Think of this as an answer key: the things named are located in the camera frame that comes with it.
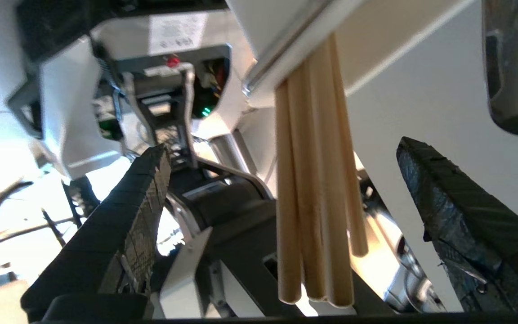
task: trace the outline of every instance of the wooden stick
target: wooden stick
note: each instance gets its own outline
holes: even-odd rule
[[[313,115],[308,95],[310,84],[305,63],[289,75],[287,85],[304,285],[308,297],[319,302],[325,299],[323,244],[317,195],[317,159],[313,149]]]
[[[307,64],[321,197],[327,299],[335,307],[348,307],[353,304],[353,282],[345,215],[345,162],[341,154],[329,40],[315,49]]]
[[[301,254],[289,98],[284,81],[275,90],[277,135],[277,275],[279,299],[294,304],[301,298]]]
[[[354,256],[363,257],[369,252],[367,245],[365,224],[363,223],[361,189],[357,178],[357,168],[353,155],[353,142],[349,130],[349,117],[347,116],[347,103],[345,102],[345,91],[341,68],[339,65],[339,54],[337,53],[337,41],[335,33],[329,37],[331,50],[331,71],[333,72],[333,84],[335,85],[335,99],[337,100],[337,113],[339,115],[339,132],[341,134],[341,154],[345,161],[345,193],[347,199],[347,228],[351,240],[351,253]]]

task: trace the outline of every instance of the bundle of wooden sticks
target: bundle of wooden sticks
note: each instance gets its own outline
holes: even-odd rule
[[[349,246],[368,246],[335,35],[275,94],[279,299],[297,302],[303,281],[311,300],[348,307]]]

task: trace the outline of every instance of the wooden dowel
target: wooden dowel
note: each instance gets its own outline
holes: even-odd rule
[[[301,254],[289,98],[286,81],[275,90],[277,135],[277,275],[279,299],[294,304],[301,298]]]
[[[339,115],[339,131],[341,134],[341,154],[345,161],[345,193],[347,199],[347,228],[351,240],[351,253],[354,256],[363,257],[369,252],[363,223],[361,189],[357,178],[357,168],[353,155],[353,142],[349,130],[349,117],[347,116],[347,103],[345,102],[345,91],[341,68],[339,65],[339,54],[337,53],[337,42],[335,34],[329,37],[331,51],[331,71],[333,72],[333,84],[335,99],[337,100],[337,113]]]
[[[325,288],[329,303],[336,307],[348,307],[353,304],[353,282],[345,214],[345,162],[341,154],[339,116],[335,108],[337,100],[328,39],[315,49],[307,64],[321,197]]]
[[[313,149],[313,116],[310,84],[305,64],[301,64],[287,79],[291,139],[295,163],[295,182],[299,214],[300,245],[304,285],[311,300],[325,299],[323,246],[317,195],[317,160]]]

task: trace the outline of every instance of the label sticker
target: label sticker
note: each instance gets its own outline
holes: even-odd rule
[[[150,16],[149,55],[197,49],[205,31],[207,16],[207,13]]]

